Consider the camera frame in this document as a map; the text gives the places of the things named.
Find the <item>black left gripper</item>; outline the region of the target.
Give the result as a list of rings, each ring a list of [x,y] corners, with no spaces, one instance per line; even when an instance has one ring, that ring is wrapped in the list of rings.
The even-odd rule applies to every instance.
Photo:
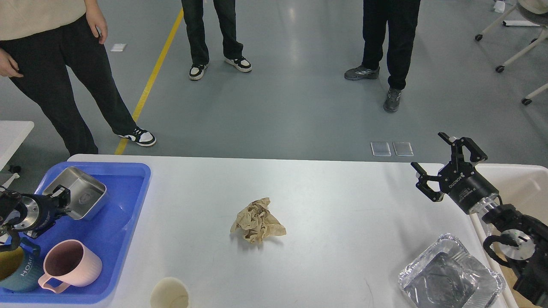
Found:
[[[63,212],[71,201],[71,191],[57,185],[49,195],[22,194],[16,209],[20,218],[16,220],[14,229],[26,236],[37,239],[51,227],[58,219],[66,216]]]

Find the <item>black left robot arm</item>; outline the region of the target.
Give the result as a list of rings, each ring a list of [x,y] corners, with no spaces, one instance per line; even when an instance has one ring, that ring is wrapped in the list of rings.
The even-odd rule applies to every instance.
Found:
[[[1,234],[11,237],[10,244],[3,244],[1,252],[16,250],[21,243],[20,232],[36,239],[51,227],[56,220],[70,212],[70,190],[58,185],[48,195],[21,194],[4,190],[0,198]]]

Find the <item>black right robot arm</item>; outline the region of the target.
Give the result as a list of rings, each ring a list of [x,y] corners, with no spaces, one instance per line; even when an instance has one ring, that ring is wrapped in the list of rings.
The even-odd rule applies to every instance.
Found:
[[[496,189],[476,165],[487,154],[471,138],[454,138],[440,131],[450,146],[450,161],[436,175],[429,175],[417,162],[416,187],[431,201],[448,195],[466,214],[478,214],[498,235],[487,236],[483,249],[494,261],[512,269],[517,277],[513,290],[542,308],[548,305],[548,228],[540,220],[504,204]]]

